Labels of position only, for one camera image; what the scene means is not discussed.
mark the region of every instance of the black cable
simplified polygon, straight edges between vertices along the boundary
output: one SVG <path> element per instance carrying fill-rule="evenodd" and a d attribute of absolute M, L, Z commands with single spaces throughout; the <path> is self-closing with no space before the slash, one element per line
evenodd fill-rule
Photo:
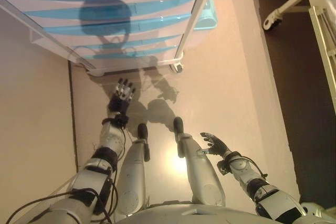
<path fill-rule="evenodd" d="M 124 135 L 124 149 L 123 149 L 122 155 L 118 158 L 118 161 L 120 161 L 124 157 L 125 152 L 126 152 L 126 135 L 125 135 L 125 131 L 123 130 L 123 128 L 121 128 L 121 132 Z"/>
<path fill-rule="evenodd" d="M 18 209 L 16 209 L 16 210 L 14 211 L 14 213 L 12 213 L 12 215 L 11 215 L 11 216 L 9 217 L 9 219 L 6 221 L 6 224 L 9 224 L 10 221 L 13 219 L 13 217 L 14 217 L 18 212 L 20 212 L 22 209 L 24 209 L 24 208 L 26 208 L 26 207 L 28 207 L 28 206 L 30 206 L 30 205 L 32 205 L 32 204 L 35 204 L 35 203 L 38 203 L 38 202 L 41 202 L 41 201 L 44 201 L 44 200 L 53 199 L 53 198 L 57 198 L 57 197 L 60 197 L 60 196 L 68 195 L 68 194 L 75 194 L 75 193 L 77 193 L 77 192 L 79 192 L 79 191 L 91 191 L 91 192 L 94 193 L 94 195 L 97 197 L 99 203 L 100 203 L 102 206 L 104 205 L 103 202 L 102 202 L 102 200 L 101 200 L 101 198 L 100 198 L 100 196 L 98 195 L 98 193 L 97 193 L 95 190 L 93 190 L 92 188 L 73 189 L 73 190 L 71 190 L 71 191 L 67 191 L 67 192 L 65 192 L 65 193 L 55 194 L 55 195 L 51 195 L 51 196 L 44 197 L 44 198 L 41 198 L 41 199 L 35 199 L 35 200 L 31 201 L 31 202 L 28 202 L 27 204 L 24 204 L 23 206 L 21 206 L 21 207 L 19 207 Z M 108 215 L 108 213 L 106 212 L 105 209 L 104 209 L 104 214 L 105 214 L 105 218 L 106 218 L 110 223 L 112 223 L 112 221 L 111 221 L 111 219 L 110 219 L 110 217 L 109 217 L 109 215 Z"/>
<path fill-rule="evenodd" d="M 116 173 L 114 175 L 114 180 L 113 180 L 114 183 L 116 183 L 116 180 L 117 180 L 117 172 L 118 172 L 118 168 L 117 167 L 115 168 L 115 171 L 116 171 Z M 112 203 L 113 203 L 113 194 L 114 194 L 114 187 L 112 189 L 111 204 L 110 204 L 110 208 L 109 208 L 109 216 L 112 215 L 111 210 L 112 210 Z"/>
<path fill-rule="evenodd" d="M 116 210 L 116 208 L 117 208 L 117 205 L 118 205 L 118 201 L 119 201 L 119 196 L 118 196 L 118 191 L 117 191 L 117 188 L 116 188 L 116 185 L 115 185 L 115 183 L 114 182 L 112 182 L 112 186 L 113 186 L 113 189 L 115 190 L 115 205 L 114 205 L 114 208 L 113 208 L 113 210 L 110 212 L 110 210 L 109 210 L 109 213 L 108 213 L 108 218 L 105 216 L 105 218 L 103 218 L 101 221 L 100 221 L 100 224 L 102 224 L 106 219 L 107 220 L 111 220 L 110 219 L 110 216 L 112 216 L 112 214 L 114 213 L 114 211 Z"/>
<path fill-rule="evenodd" d="M 113 180 L 114 183 L 115 183 L 116 180 L 117 180 L 118 168 L 116 168 L 115 171 L 116 171 L 116 172 L 115 172 L 115 174 L 114 174 L 114 180 Z M 110 202 L 110 207 L 109 207 L 109 211 L 108 211 L 109 216 L 111 216 L 111 215 L 113 214 L 113 213 L 111 212 L 111 210 L 112 210 L 112 206 L 113 206 L 114 188 L 116 188 L 116 187 L 112 186 L 111 202 Z M 91 222 L 102 222 L 102 221 L 104 221 L 104 220 L 106 220 L 106 218 L 102 218 L 102 219 L 98 219 L 98 220 L 91 220 Z"/>
<path fill-rule="evenodd" d="M 118 161 L 120 161 L 124 155 L 125 155 L 125 152 L 126 152 L 126 135 L 125 135 L 125 131 L 123 130 L 123 128 L 120 129 L 123 136 L 124 136 L 124 146 L 123 146 L 123 153 L 122 155 L 118 158 Z M 114 180 L 113 180 L 113 184 L 116 182 L 117 180 L 117 172 L 118 172 L 118 169 L 115 169 L 116 173 L 114 174 Z M 114 194 L 114 191 L 115 191 L 115 196 L 116 196 L 116 201 L 115 201 L 115 206 L 112 210 L 112 206 L 113 206 L 113 194 Z M 112 216 L 112 214 L 115 212 L 115 209 L 117 208 L 117 204 L 118 204 L 118 192 L 117 192 L 117 188 L 114 184 L 113 186 L 113 189 L 112 189 L 112 192 L 111 192 L 111 203 L 110 203 L 110 207 L 109 207 L 109 211 L 108 211 L 108 214 L 109 216 Z M 91 222 L 99 222 L 99 223 L 102 223 L 104 220 L 106 220 L 106 217 L 104 217 L 103 219 L 98 219 L 98 220 L 92 220 Z"/>

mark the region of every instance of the black joint cover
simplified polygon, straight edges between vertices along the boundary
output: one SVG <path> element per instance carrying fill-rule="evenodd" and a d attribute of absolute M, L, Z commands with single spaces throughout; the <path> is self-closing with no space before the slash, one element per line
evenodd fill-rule
<path fill-rule="evenodd" d="M 248 193 L 248 196 L 250 196 L 250 198 L 254 200 L 254 195 L 256 194 L 257 190 L 262 187 L 262 186 L 266 186 L 269 185 L 265 180 L 261 179 L 261 178 L 255 178 L 252 179 L 247 187 L 246 187 L 246 191 Z"/>
<path fill-rule="evenodd" d="M 92 158 L 101 158 L 111 165 L 113 171 L 117 169 L 118 156 L 108 147 L 101 147 L 97 149 Z"/>

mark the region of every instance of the caster wheel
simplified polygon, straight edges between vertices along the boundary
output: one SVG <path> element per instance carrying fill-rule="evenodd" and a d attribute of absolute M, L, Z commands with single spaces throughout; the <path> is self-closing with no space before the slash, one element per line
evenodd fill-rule
<path fill-rule="evenodd" d="M 181 73 L 183 71 L 183 65 L 181 63 L 171 64 L 170 68 L 174 73 Z"/>
<path fill-rule="evenodd" d="M 278 26 L 282 22 L 281 19 L 275 19 L 271 21 L 270 19 L 266 19 L 264 21 L 263 28 L 265 31 L 271 31 L 274 27 Z"/>

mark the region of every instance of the humanoid robot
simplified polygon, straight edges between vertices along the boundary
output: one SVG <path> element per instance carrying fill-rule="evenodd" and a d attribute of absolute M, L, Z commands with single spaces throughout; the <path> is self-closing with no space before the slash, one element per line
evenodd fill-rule
<path fill-rule="evenodd" d="M 102 121 L 100 145 L 82 170 L 72 180 L 66 198 L 51 205 L 28 223 L 89 224 L 93 215 L 105 214 L 101 223 L 227 223 L 227 224 L 323 224 L 336 223 L 318 205 L 300 205 L 286 192 L 266 181 L 258 166 L 248 157 L 231 151 L 220 139 L 201 133 L 208 149 L 201 149 L 192 136 L 184 133 L 181 118 L 174 120 L 175 140 L 180 158 L 185 158 L 188 180 L 193 192 L 191 204 L 145 204 L 144 162 L 150 160 L 148 131 L 145 124 L 138 127 L 138 140 L 125 154 L 117 186 L 115 177 L 118 159 L 124 154 L 124 127 L 128 122 L 127 108 L 135 90 L 128 80 L 119 80 L 108 105 L 108 118 Z M 219 155 L 219 171 L 232 173 L 256 205 L 257 215 L 225 208 L 225 194 L 207 155 Z M 252 169 L 253 164 L 259 172 Z M 115 195 L 114 208 L 105 210 L 109 195 Z"/>

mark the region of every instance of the robot leg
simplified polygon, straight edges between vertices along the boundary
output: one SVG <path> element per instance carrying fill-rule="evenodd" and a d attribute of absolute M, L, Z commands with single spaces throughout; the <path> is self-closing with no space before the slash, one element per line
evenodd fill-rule
<path fill-rule="evenodd" d="M 188 180 L 196 204 L 225 206 L 225 194 L 217 174 L 206 155 L 199 153 L 199 144 L 183 131 L 181 118 L 174 120 L 179 157 L 185 157 Z"/>
<path fill-rule="evenodd" d="M 119 221 L 141 210 L 145 204 L 145 172 L 143 162 L 150 159 L 145 124 L 138 126 L 138 140 L 132 143 L 121 166 L 117 189 L 119 202 L 114 220 Z"/>

